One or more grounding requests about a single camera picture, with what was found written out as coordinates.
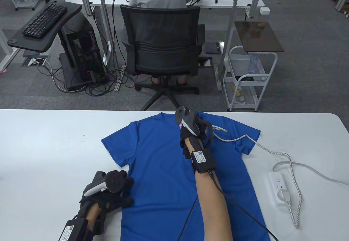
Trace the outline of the person's left hand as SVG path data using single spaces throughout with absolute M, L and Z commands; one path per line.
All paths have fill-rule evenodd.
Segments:
M 104 213 L 131 206 L 134 200 L 123 192 L 129 190 L 133 183 L 134 180 L 124 170 L 112 170 L 108 173 L 97 171 L 92 182 L 83 191 L 77 217 L 86 217 L 94 204 L 98 204 Z

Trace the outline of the person's right hand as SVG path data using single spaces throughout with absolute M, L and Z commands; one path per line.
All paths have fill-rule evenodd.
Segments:
M 202 146 L 197 147 L 197 150 L 209 147 L 212 142 L 213 132 L 211 131 L 211 124 L 208 121 L 204 120 L 201 116 L 199 116 L 198 112 L 196 112 L 196 117 L 194 121 L 197 129 L 199 130 L 198 135 L 192 134 L 186 127 L 184 127 L 184 125 L 181 126 L 180 146 L 183 149 L 183 155 L 186 156 L 186 159 L 189 159 L 190 156 L 188 147 L 185 143 L 185 140 L 187 138 L 201 140 Z

